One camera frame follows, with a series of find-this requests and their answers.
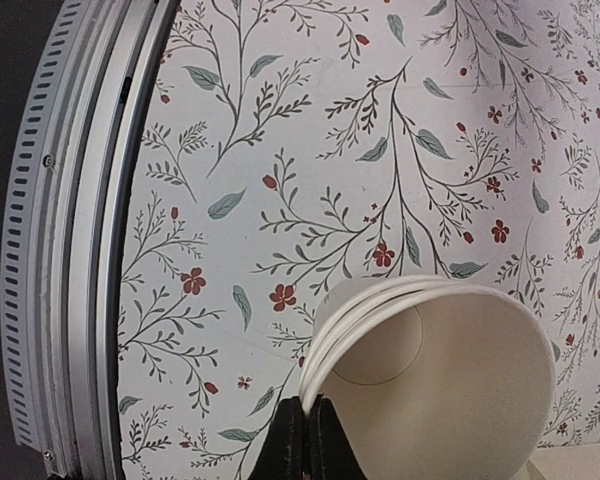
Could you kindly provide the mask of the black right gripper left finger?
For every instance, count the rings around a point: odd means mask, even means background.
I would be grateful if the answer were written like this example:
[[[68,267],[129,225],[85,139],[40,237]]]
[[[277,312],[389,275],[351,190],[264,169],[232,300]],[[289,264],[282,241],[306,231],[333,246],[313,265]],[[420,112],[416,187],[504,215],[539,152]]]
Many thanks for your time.
[[[299,398],[281,400],[249,480],[301,480],[305,424]]]

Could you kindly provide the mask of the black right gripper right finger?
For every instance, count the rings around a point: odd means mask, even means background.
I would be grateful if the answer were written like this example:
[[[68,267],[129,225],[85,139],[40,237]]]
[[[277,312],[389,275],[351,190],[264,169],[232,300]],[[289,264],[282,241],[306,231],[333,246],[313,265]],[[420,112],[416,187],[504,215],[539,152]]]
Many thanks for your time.
[[[309,415],[309,478],[367,480],[333,402],[319,395]]]

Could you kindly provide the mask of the stack of white paper cups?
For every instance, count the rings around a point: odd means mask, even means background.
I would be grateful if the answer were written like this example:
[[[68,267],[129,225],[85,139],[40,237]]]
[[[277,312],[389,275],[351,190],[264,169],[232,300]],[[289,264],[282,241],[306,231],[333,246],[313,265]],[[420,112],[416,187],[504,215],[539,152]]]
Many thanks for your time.
[[[412,366],[424,342],[428,302],[482,294],[480,285],[433,275],[347,280],[318,308],[298,396],[308,413],[330,374],[361,387],[388,384]]]

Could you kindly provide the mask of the white paper coffee cup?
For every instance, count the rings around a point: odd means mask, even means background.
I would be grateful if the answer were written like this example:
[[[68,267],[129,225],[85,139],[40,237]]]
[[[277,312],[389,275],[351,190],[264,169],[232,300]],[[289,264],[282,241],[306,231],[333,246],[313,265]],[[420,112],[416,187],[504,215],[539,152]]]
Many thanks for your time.
[[[396,380],[325,381],[319,395],[367,479],[513,479],[531,457],[555,389],[554,349],[527,307],[485,289],[418,307],[424,342]]]

